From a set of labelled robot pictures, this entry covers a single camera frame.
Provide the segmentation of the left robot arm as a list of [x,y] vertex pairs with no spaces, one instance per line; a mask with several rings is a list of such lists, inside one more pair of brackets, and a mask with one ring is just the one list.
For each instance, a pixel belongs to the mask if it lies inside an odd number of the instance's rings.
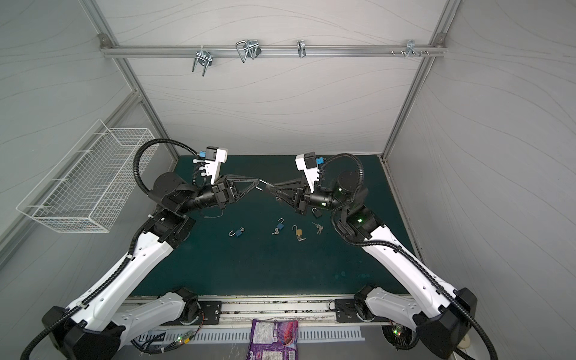
[[[201,163],[210,183],[202,187],[186,182],[174,172],[159,175],[147,188],[140,175],[144,153],[157,144],[167,143],[190,152]],[[240,201],[260,180],[241,175],[220,175],[227,150],[208,147],[198,154],[190,146],[173,139],[152,139],[138,148],[133,157],[133,177],[140,190],[159,210],[149,216],[135,232],[127,253],[93,286],[67,307],[54,306],[45,313],[44,329],[24,348],[21,359],[49,338],[67,359],[112,359],[126,341],[165,322],[178,319],[193,299],[189,292],[178,291],[156,303],[136,309],[127,319],[117,311],[137,285],[186,240],[196,221],[188,213]]]

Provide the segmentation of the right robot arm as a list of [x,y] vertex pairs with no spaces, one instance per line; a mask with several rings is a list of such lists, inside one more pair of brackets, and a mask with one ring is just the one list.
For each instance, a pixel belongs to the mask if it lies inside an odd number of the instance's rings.
[[310,207],[329,210],[335,232],[348,245],[371,255],[409,293],[401,296],[365,286],[355,294],[355,311],[361,320],[383,317],[408,328],[411,345],[420,342],[440,359],[454,353],[468,359],[458,345],[475,329],[490,359],[497,359],[493,342],[475,318],[475,294],[434,274],[365,205],[365,168],[357,156],[342,153],[325,158],[309,152],[297,155],[295,165],[303,173],[301,178],[267,184],[265,189],[302,215]]

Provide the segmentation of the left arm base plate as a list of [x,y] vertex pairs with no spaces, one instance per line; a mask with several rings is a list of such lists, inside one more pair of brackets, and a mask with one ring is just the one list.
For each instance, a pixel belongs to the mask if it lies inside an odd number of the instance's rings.
[[171,326],[198,326],[217,325],[221,316],[221,301],[190,301],[184,305],[181,315],[172,322]]

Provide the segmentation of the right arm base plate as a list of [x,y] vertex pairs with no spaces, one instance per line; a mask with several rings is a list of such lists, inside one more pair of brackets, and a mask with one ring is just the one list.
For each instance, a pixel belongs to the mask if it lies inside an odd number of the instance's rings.
[[353,298],[337,298],[333,304],[338,323],[370,323],[375,319],[363,301]]

